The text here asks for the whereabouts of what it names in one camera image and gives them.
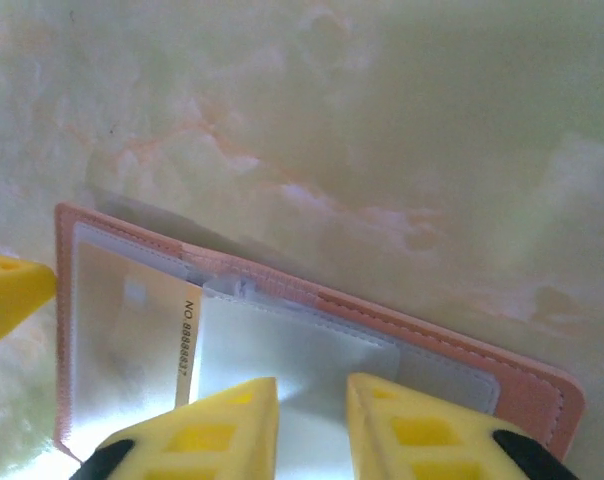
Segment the marble surface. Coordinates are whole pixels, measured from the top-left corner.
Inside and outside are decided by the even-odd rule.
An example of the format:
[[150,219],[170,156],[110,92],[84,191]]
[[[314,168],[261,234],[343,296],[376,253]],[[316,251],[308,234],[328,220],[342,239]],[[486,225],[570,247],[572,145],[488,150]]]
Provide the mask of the marble surface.
[[[0,252],[96,190],[566,369],[604,479],[604,0],[0,1]],[[0,478],[73,468],[53,312],[0,344]]]

